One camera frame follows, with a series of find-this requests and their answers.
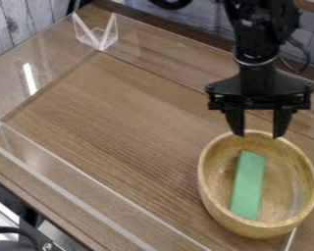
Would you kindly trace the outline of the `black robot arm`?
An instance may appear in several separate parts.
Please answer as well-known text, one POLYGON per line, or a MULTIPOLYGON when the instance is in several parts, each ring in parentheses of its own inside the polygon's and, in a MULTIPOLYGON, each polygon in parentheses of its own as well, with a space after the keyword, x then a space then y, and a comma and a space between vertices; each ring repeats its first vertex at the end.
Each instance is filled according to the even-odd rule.
POLYGON ((295 43, 300 10, 293 0, 222 0, 235 29, 237 75, 206 86, 209 108, 227 117, 232 132, 245 134, 245 112, 272 110, 273 137, 285 135, 292 116, 312 106, 314 84, 275 66, 281 46, 295 43))

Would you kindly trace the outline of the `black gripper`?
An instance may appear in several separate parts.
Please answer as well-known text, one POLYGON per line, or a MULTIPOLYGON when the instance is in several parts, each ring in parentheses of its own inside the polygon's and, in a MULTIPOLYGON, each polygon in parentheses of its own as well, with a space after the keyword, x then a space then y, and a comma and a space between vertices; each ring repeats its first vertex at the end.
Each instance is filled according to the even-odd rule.
POLYGON ((206 86, 209 109, 225 112, 232 132, 245 135, 245 111, 275 110, 273 139, 285 135, 293 111, 310 110, 314 84, 272 65, 241 67, 240 73, 206 86))

